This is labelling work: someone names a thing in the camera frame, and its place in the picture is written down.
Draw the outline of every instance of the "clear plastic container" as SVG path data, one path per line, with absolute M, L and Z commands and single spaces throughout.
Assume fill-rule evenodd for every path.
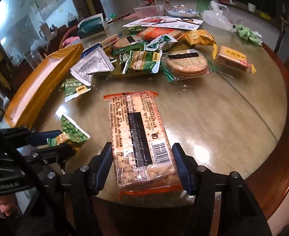
M 135 8 L 135 11 L 139 19 L 153 16 L 163 16 L 164 5 L 139 7 Z

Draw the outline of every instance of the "black label strip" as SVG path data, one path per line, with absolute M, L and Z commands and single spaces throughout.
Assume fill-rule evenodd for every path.
M 168 57 L 171 58 L 171 59 L 198 57 L 198 56 L 199 56 L 199 54 L 197 52 L 185 53 L 185 54 L 176 54 L 176 55 L 168 55 Z
M 141 113 L 129 112 L 127 115 L 136 167 L 150 165 L 152 164 L 152 158 Z
M 128 40 L 130 43 L 134 43 L 134 42 L 135 42 L 135 39 L 133 38 L 132 35 L 127 36 L 126 38 L 127 38 L 127 40 Z

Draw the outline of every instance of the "yellow logo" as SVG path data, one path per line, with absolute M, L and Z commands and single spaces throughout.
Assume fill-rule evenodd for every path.
M 79 86 L 79 87 L 76 88 L 76 92 L 78 94 L 80 94 L 81 92 L 84 92 L 86 89 L 87 89 L 87 87 L 84 86 L 84 85 L 83 86 Z
M 159 56 L 160 56 L 160 53 L 154 52 L 154 53 L 153 53 L 152 61 L 154 61 L 154 62 L 158 61 Z

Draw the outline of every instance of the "yellow snack packet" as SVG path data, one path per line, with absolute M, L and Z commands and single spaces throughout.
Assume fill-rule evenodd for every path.
M 202 45 L 208 46 L 216 43 L 213 36 L 209 34 L 206 30 L 192 30 L 185 34 L 185 40 L 190 46 L 192 45 Z

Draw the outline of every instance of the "white plastic bag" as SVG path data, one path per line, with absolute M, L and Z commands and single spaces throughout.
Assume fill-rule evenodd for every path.
M 211 1 L 210 6 L 212 10 L 203 11 L 201 13 L 203 20 L 211 26 L 218 27 L 230 32 L 235 32 L 233 24 L 231 24 L 230 21 L 224 15 L 222 15 L 222 10 L 219 9 L 219 5 L 215 1 Z

